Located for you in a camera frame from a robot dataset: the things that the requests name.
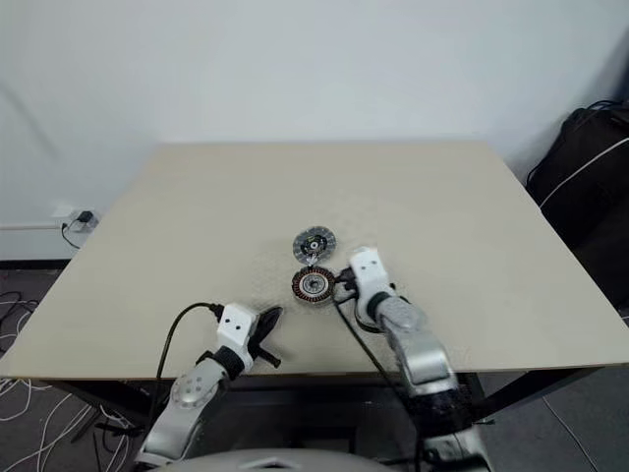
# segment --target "beige tabletop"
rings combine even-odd
[[[151,378],[175,316],[196,301],[285,308],[256,374],[372,372],[332,307],[297,303],[294,237],[336,235],[324,265],[376,246],[457,371],[629,361],[629,332],[521,185],[478,143],[163,147],[46,295],[0,376]],[[213,347],[199,309],[165,375]],[[389,368],[381,335],[363,336]]]

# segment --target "white wall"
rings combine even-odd
[[[626,0],[0,0],[0,224],[106,210],[165,141],[478,138],[522,177],[628,30]]]

